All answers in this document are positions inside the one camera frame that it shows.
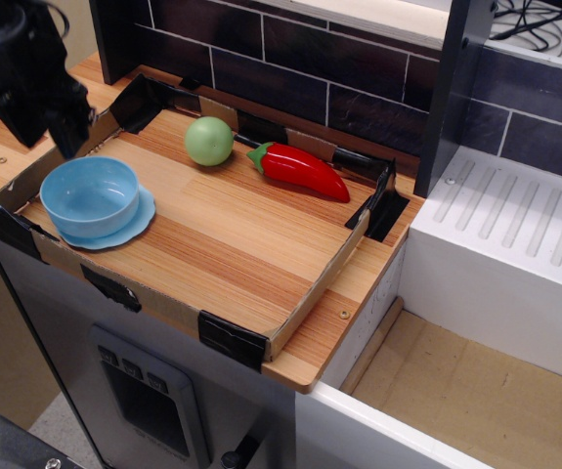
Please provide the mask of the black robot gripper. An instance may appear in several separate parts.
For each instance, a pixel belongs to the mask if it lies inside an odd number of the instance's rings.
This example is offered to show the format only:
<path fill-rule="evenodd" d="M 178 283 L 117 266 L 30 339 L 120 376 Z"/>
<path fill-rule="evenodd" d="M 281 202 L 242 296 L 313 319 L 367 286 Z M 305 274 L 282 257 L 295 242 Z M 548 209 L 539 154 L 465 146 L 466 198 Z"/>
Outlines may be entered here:
<path fill-rule="evenodd" d="M 49 1 L 0 1 L 0 120 L 28 148 L 49 133 L 65 159 L 90 127 L 87 89 L 65 68 L 68 32 Z"/>

